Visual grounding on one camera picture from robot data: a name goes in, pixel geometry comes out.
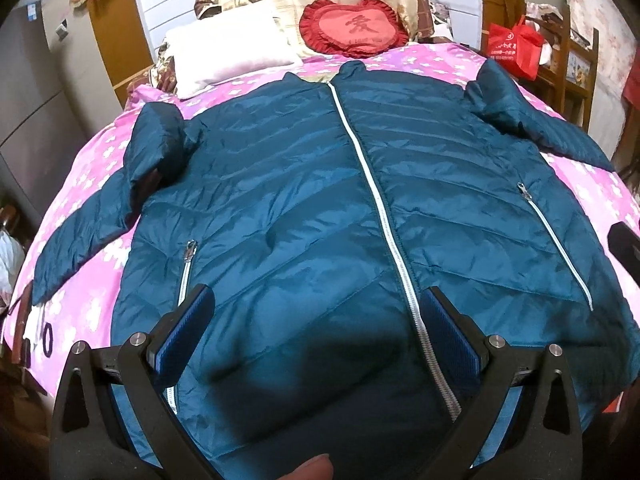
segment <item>gray refrigerator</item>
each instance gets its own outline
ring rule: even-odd
[[[86,142],[36,20],[14,9],[0,27],[0,193],[37,228]]]

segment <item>quilted jacket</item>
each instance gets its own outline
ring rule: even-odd
[[[409,478],[461,409],[421,317],[429,286],[487,335],[560,344],[584,424],[638,375],[614,270],[540,150],[611,169],[492,61],[466,89],[354,61],[330,84],[289,74],[191,121],[147,104],[123,168],[48,241],[33,301],[132,227],[158,170],[112,343],[206,283],[216,314],[168,402],[227,479],[326,452],[337,480]]]

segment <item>blue gripper pad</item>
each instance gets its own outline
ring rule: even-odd
[[[209,322],[216,300],[206,285],[196,285],[178,308],[153,329],[147,361],[155,370],[155,386],[175,386],[187,366]]]
[[[476,343],[481,343],[483,334],[470,318],[460,316],[437,288],[435,291],[439,298],[431,289],[422,293],[420,316],[449,386],[458,400],[469,399],[480,389],[482,362],[461,326],[470,329],[468,336],[477,339]]]

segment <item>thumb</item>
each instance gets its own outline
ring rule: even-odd
[[[307,460],[293,473],[283,476],[280,480],[332,480],[334,466],[329,455],[318,455]]]

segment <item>bed sheet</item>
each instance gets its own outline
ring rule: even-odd
[[[290,72],[299,76],[327,75],[337,72],[340,65],[348,60],[343,56],[318,56],[307,59],[302,67]],[[461,86],[476,78],[483,62],[483,57],[452,43],[412,44],[364,60],[369,70],[411,72]],[[27,254],[15,287],[13,301],[21,295],[26,284],[33,278],[36,259],[56,227],[122,166],[122,156],[129,143],[133,125],[145,102],[174,103],[180,108],[183,116],[190,119],[213,105],[279,80],[285,72],[282,69],[268,69],[247,74],[182,102],[175,96],[164,94],[149,86],[138,87],[127,103],[126,111],[78,153]],[[539,99],[523,92],[536,108],[556,115]],[[640,324],[640,288],[607,249],[607,233],[610,226],[617,221],[627,222],[640,235],[638,205],[615,173],[559,156],[543,156],[558,177],[574,192],[590,218],[607,256],[612,261],[634,318]],[[30,370],[50,394],[55,396],[66,356],[76,340],[85,340],[92,348],[110,344],[111,313],[120,290],[120,279],[134,231],[135,227],[106,246],[44,306],[44,319],[52,325],[53,352],[50,358],[45,357],[42,344],[39,344],[31,355]],[[16,312],[9,316],[5,323],[4,337],[9,345],[14,336],[15,314]]]

